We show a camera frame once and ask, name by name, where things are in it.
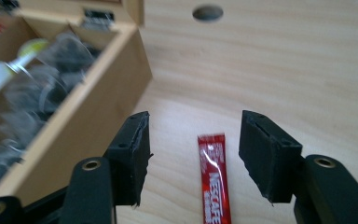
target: box hinge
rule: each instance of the box hinge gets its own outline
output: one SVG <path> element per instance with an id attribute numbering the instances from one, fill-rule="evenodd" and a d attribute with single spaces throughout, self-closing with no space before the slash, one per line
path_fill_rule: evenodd
<path id="1" fill-rule="evenodd" d="M 85 19 L 82 26 L 86 29 L 108 31 L 115 21 L 115 15 L 110 11 L 84 10 Z"/>
<path id="2" fill-rule="evenodd" d="M 11 15 L 12 11 L 18 7 L 20 4 L 17 0 L 0 0 L 0 14 Z"/>

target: open wooden box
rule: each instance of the open wooden box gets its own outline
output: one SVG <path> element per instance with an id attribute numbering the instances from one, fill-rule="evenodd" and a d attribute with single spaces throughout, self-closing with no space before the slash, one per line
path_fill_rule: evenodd
<path id="1" fill-rule="evenodd" d="M 26 205 L 66 186 L 82 159 L 103 155 L 144 92 L 151 71 L 138 30 L 143 23 L 142 0 L 19 2 L 12 17 L 0 15 L 7 27 L 0 34 L 0 61 L 16 58 L 29 39 L 52 39 L 68 28 L 103 50 L 84 82 L 27 147 L 23 161 L 0 181 L 0 196 L 15 195 Z M 82 28 L 84 9 L 112 11 L 115 22 L 104 32 Z M 0 111 L 5 109 L 3 100 L 0 92 Z"/>

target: red snack packet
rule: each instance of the red snack packet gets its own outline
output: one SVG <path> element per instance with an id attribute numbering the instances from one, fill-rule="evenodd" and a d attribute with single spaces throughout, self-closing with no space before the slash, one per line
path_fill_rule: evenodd
<path id="1" fill-rule="evenodd" d="M 223 134 L 199 136 L 203 223 L 230 224 L 226 139 Z"/>

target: wooden table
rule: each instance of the wooden table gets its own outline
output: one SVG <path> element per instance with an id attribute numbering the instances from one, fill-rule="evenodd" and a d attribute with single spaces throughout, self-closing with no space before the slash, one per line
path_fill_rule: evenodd
<path id="1" fill-rule="evenodd" d="M 207 2 L 220 21 L 193 20 L 205 1 L 145 1 L 154 77 L 134 112 L 151 114 L 155 156 L 141 207 L 118 208 L 118 221 L 201 223 L 197 136 L 225 133 L 232 222 L 296 223 L 293 202 L 271 206 L 238 156 L 241 111 L 269 116 L 303 156 L 333 157 L 358 181 L 358 0 Z"/>

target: wooden box lid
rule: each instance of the wooden box lid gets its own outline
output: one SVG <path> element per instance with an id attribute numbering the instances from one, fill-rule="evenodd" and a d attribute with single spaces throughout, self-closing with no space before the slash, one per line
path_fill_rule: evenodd
<path id="1" fill-rule="evenodd" d="M 85 9 L 112 11 L 115 21 L 143 25 L 144 0 L 18 0 L 16 14 L 47 20 L 78 21 Z"/>

